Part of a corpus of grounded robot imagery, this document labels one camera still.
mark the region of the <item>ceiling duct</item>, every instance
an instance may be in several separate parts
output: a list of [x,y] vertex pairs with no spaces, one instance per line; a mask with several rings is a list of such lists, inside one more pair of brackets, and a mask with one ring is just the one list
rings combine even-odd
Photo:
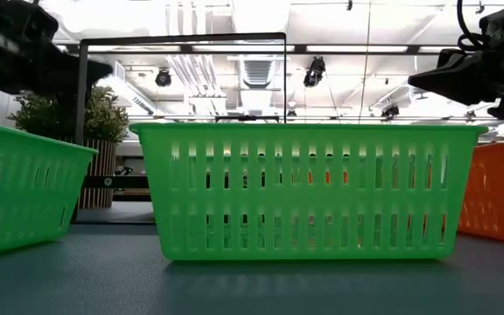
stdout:
[[[231,9],[236,32],[280,32],[285,29],[289,21],[291,1],[232,0]],[[256,56],[259,57],[258,60],[252,57],[238,61],[242,88],[241,102],[246,110],[245,114],[261,115],[270,107],[272,92],[266,89],[272,87],[278,61],[275,61],[276,58],[266,59],[269,56]]]

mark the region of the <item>green plastic basket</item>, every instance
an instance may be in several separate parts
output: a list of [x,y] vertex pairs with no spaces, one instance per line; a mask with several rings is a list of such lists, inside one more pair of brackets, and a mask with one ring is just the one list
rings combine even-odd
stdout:
[[0,251],[67,231],[97,152],[0,127]]
[[452,252],[484,127],[138,123],[174,260]]

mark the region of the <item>gray table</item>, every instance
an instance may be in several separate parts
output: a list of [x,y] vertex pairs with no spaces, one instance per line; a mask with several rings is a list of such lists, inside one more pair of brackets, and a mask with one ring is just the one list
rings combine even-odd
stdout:
[[504,243],[443,261],[166,261],[153,226],[73,226],[0,255],[0,314],[504,314]]

